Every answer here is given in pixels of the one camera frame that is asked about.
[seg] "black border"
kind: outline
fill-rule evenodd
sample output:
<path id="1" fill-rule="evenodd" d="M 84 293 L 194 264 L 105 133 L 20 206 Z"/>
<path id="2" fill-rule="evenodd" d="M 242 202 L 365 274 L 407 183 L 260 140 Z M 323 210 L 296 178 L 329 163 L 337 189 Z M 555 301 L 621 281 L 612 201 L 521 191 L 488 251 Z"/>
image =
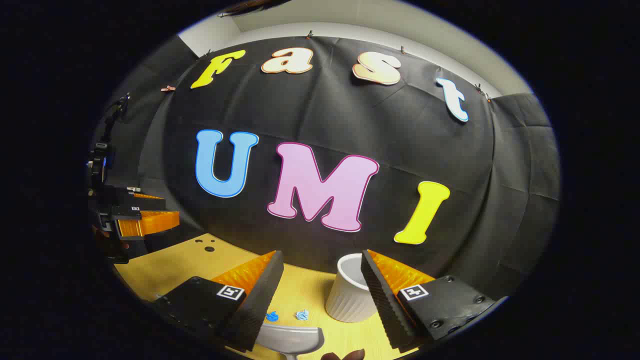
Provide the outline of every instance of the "black border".
<path id="1" fill-rule="evenodd" d="M 3 295 L 1 350 L 9 357 L 216 356 L 147 316 L 88 241 L 83 161 L 94 119 L 127 72 L 157 44 L 227 3 L 5 4 L 4 116 L 13 134 L 5 169 L 17 179 L 5 189 L 15 215 L 6 227 L 4 262 L 10 290 Z M 474 34 L 530 80 L 563 162 L 559 222 L 518 292 L 429 356 L 629 358 L 640 335 L 623 285 L 635 263 L 625 247 L 637 237 L 630 226 L 634 192 L 625 190 L 636 185 L 635 115 L 628 109 L 637 83 L 638 5 L 513 3 L 438 0 L 426 8 Z"/>

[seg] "yellow letter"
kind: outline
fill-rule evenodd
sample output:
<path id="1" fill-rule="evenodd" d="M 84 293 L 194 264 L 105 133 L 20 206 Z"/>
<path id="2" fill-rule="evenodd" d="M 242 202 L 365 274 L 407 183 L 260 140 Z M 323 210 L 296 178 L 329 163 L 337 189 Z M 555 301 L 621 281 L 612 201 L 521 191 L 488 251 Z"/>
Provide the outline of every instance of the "yellow letter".
<path id="1" fill-rule="evenodd" d="M 411 215 L 411 219 L 409 219 L 409 224 L 394 236 L 394 241 L 397 243 L 413 245 L 424 243 L 427 238 L 425 233 L 436 215 L 438 207 L 442 201 L 449 198 L 450 194 L 446 186 L 431 181 L 419 183 L 418 192 L 420 193 L 420 200 L 418 201 L 418 206 L 415 207 L 413 215 Z"/>
<path id="2" fill-rule="evenodd" d="M 209 64 L 209 66 L 204 70 L 202 75 L 200 75 L 200 77 L 193 84 L 191 84 L 191 88 L 194 89 L 211 84 L 211 82 L 213 81 L 214 72 L 216 74 L 220 74 L 229 66 L 232 58 L 240 59 L 244 56 L 245 53 L 246 51 L 244 50 L 234 51 L 233 53 L 216 56 L 215 58 L 211 59 L 211 63 Z"/>
<path id="3" fill-rule="evenodd" d="M 400 81 L 400 73 L 394 69 L 399 67 L 400 61 L 395 57 L 369 51 L 358 56 L 353 74 L 358 79 L 393 85 Z"/>

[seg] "small blue piece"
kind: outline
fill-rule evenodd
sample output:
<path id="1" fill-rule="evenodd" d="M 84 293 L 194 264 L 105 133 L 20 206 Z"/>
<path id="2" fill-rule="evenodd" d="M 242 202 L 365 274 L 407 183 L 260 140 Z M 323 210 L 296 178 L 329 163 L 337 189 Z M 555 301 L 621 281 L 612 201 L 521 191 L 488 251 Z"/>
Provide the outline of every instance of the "small blue piece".
<path id="1" fill-rule="evenodd" d="M 298 311 L 296 313 L 296 318 L 298 320 L 309 320 L 309 310 Z"/>
<path id="2" fill-rule="evenodd" d="M 268 313 L 267 314 L 267 320 L 269 320 L 270 322 L 278 321 L 278 314 L 276 314 L 275 311 L 272 311 L 272 312 Z"/>

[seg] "white wall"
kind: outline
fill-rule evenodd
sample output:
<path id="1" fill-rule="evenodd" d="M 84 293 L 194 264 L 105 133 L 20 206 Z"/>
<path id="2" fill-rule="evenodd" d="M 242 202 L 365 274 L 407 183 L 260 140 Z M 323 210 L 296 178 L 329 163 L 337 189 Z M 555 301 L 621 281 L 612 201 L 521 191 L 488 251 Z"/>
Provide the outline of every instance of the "white wall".
<path id="1" fill-rule="evenodd" d="M 404 46 L 404 50 L 411 55 L 435 63 L 472 84 L 480 83 L 482 90 L 489 94 L 490 97 L 503 95 L 494 86 L 492 86 L 489 81 L 483 79 L 468 67 L 439 51 L 395 34 L 357 25 L 337 24 L 334 22 L 297 22 L 294 24 L 268 26 L 266 28 L 245 31 L 243 33 L 240 32 L 235 37 L 230 38 L 224 46 L 220 47 L 220 49 L 267 38 L 304 36 L 308 34 L 309 30 L 313 30 L 314 35 L 319 37 L 352 38 L 356 40 L 374 42 L 376 44 L 389 46 L 398 50 L 400 50 L 401 46 Z"/>
<path id="2" fill-rule="evenodd" d="M 185 29 L 178 36 L 197 56 L 202 56 L 209 49 L 212 52 L 223 49 L 226 43 L 240 33 L 231 16 L 213 15 Z"/>

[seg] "foam pad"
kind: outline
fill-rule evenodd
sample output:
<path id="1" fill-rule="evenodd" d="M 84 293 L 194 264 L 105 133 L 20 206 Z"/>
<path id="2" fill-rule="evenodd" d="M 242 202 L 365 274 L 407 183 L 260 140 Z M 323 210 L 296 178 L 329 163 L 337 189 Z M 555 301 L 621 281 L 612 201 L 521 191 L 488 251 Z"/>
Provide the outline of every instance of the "foam pad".
<path id="1" fill-rule="evenodd" d="M 218 336 L 227 342 L 227 346 L 242 352 L 253 350 L 283 271 L 284 257 L 282 251 L 278 250 L 242 305 L 231 316 L 226 326 L 217 332 Z"/>
<path id="2" fill-rule="evenodd" d="M 414 343 L 419 342 L 419 333 L 405 314 L 391 287 L 374 263 L 369 251 L 362 252 L 360 269 L 367 282 L 373 302 L 376 304 L 382 326 L 385 328 L 392 348 L 409 350 Z"/>

